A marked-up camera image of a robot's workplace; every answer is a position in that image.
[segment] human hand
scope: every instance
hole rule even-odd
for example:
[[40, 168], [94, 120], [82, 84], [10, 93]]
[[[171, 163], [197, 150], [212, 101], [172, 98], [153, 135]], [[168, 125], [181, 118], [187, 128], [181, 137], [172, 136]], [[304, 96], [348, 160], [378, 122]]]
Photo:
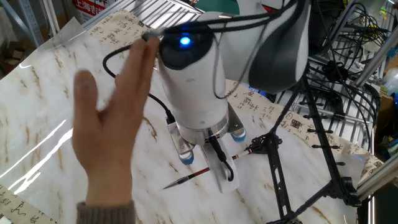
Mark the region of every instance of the human hand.
[[133, 43], [103, 111], [96, 109], [98, 90], [92, 74], [76, 74], [72, 145], [88, 176], [87, 206], [117, 206], [131, 201], [132, 149], [158, 47], [158, 39]]

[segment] black metal stand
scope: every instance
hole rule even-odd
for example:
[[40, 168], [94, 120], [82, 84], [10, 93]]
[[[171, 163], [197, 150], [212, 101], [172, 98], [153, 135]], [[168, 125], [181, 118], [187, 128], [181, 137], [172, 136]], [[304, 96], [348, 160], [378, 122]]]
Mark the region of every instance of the black metal stand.
[[[282, 144], [282, 140], [276, 135], [276, 130], [283, 118], [289, 111], [294, 100], [296, 99], [299, 91], [304, 92], [304, 102], [310, 109], [310, 115], [308, 118], [312, 118], [315, 129], [309, 129], [309, 132], [316, 132], [319, 138], [320, 146], [314, 145], [314, 148], [322, 148], [323, 155], [325, 156], [326, 164], [330, 173], [331, 180], [326, 186], [320, 189], [315, 195], [310, 197], [302, 206], [300, 206], [295, 212], [292, 211], [289, 202], [289, 196], [287, 194], [285, 179], [282, 171], [282, 166], [279, 159], [278, 148], [279, 144]], [[290, 97], [282, 113], [278, 117], [274, 127], [265, 135], [260, 136], [252, 140], [252, 144], [248, 147], [252, 149], [253, 153], [256, 154], [267, 154], [269, 159], [269, 165], [271, 168], [272, 180], [274, 182], [275, 194], [279, 209], [280, 220], [269, 222], [272, 224], [298, 224], [301, 223], [296, 218], [301, 213], [306, 211], [307, 208], [311, 207], [321, 197], [329, 196], [331, 198], [343, 199], [346, 205], [353, 207], [361, 206], [356, 195], [356, 189], [353, 187], [351, 177], [340, 177], [338, 172], [335, 158], [331, 152], [331, 146], [329, 145], [326, 132], [323, 129], [322, 118], [319, 115], [317, 105], [313, 99], [310, 85], [308, 84], [307, 75], [304, 74], [300, 79], [300, 82], [295, 86], [292, 97]], [[277, 180], [276, 171], [279, 174], [279, 181]]]

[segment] blue led light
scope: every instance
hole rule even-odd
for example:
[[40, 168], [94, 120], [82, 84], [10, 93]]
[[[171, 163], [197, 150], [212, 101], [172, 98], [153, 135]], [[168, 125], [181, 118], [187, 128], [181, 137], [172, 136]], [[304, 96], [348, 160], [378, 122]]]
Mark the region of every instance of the blue led light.
[[189, 37], [182, 37], [182, 38], [180, 39], [180, 43], [181, 43], [182, 45], [188, 45], [190, 42], [191, 42], [191, 39], [189, 39]]

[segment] robotic arm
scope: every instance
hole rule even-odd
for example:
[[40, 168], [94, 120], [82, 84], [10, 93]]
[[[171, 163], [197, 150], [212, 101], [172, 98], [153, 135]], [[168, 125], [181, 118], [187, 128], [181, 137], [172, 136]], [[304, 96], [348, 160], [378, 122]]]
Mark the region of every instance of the robotic arm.
[[[258, 1], [238, 1], [242, 14], [261, 14]], [[236, 168], [221, 139], [231, 133], [242, 141], [245, 131], [225, 93], [225, 78], [250, 84], [268, 93], [286, 90], [297, 83], [308, 56], [310, 0], [291, 0], [270, 22], [250, 29], [262, 18], [203, 25], [192, 32], [188, 24], [180, 32], [165, 33], [159, 48], [159, 68], [176, 122], [169, 131], [181, 161], [193, 162], [193, 147], [199, 145], [221, 192], [239, 187]], [[199, 21], [230, 18], [206, 12]]]

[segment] brown sleeve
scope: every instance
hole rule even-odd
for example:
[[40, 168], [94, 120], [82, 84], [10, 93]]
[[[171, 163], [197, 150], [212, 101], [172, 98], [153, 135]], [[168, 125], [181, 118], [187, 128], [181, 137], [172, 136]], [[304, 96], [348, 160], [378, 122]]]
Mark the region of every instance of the brown sleeve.
[[84, 202], [77, 205], [77, 224], [134, 224], [136, 213], [134, 202], [120, 207], [87, 207]]

